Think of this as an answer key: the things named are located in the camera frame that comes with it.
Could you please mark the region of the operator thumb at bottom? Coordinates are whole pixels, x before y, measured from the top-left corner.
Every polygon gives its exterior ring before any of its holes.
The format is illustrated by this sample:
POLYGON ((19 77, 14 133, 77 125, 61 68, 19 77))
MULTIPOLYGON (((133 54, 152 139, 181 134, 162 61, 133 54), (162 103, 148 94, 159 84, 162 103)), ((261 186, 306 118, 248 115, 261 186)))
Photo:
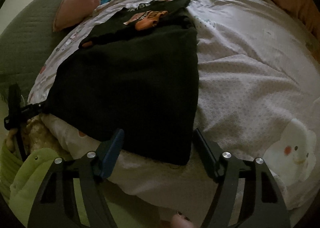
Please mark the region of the operator thumb at bottom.
POLYGON ((170 221, 161 220, 160 228, 196 228, 196 225, 184 214, 177 212, 170 221))

